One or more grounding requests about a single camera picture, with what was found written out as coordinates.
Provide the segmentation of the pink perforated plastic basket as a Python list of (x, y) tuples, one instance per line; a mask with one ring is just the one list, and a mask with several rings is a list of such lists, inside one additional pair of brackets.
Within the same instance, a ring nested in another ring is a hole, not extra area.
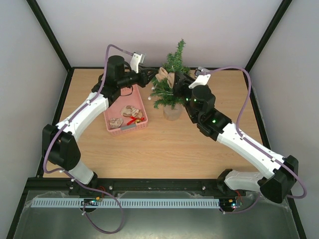
[(112, 135), (145, 128), (148, 117), (137, 85), (121, 89), (118, 99), (104, 111), (104, 118)]

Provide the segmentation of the beige fabric bow ornament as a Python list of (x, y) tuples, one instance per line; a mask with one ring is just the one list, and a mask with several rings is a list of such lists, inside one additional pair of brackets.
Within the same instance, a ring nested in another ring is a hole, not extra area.
[(166, 81), (168, 86), (172, 89), (174, 83), (174, 73), (168, 73), (163, 67), (159, 68), (159, 73), (156, 74), (156, 79), (160, 81)]

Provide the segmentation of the small green christmas tree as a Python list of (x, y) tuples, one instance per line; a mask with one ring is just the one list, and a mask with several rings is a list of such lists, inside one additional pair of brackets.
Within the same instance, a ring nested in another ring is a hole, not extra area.
[(181, 39), (175, 52), (171, 52), (166, 57), (166, 62), (159, 68), (159, 72), (152, 79), (152, 93), (150, 97), (155, 97), (154, 108), (159, 106), (171, 107), (174, 109), (177, 104), (183, 105), (182, 99), (174, 96), (173, 85), (175, 72), (190, 75), (190, 68), (185, 66), (182, 60), (183, 50), (186, 45), (184, 39)]

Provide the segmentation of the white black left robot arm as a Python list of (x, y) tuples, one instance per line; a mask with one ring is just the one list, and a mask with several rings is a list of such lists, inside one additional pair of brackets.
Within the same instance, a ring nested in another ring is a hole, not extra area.
[(87, 99), (66, 119), (42, 131), (43, 170), (48, 172), (48, 162), (58, 166), (58, 170), (84, 185), (90, 184), (94, 172), (81, 161), (78, 140), (90, 123), (106, 111), (121, 95), (123, 88), (133, 85), (145, 87), (157, 70), (141, 66), (143, 53), (133, 53), (130, 62), (122, 56), (108, 58), (104, 73), (92, 88)]

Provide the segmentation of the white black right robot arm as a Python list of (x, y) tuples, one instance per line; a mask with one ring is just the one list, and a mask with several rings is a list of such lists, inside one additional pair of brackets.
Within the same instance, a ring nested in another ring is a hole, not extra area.
[(274, 203), (281, 203), (296, 183), (299, 162), (293, 156), (283, 157), (252, 139), (229, 117), (215, 108), (216, 97), (207, 85), (209, 76), (196, 79), (177, 72), (173, 94), (183, 100), (186, 112), (199, 131), (249, 161), (257, 172), (224, 170), (217, 189), (223, 195), (235, 190), (254, 191)]

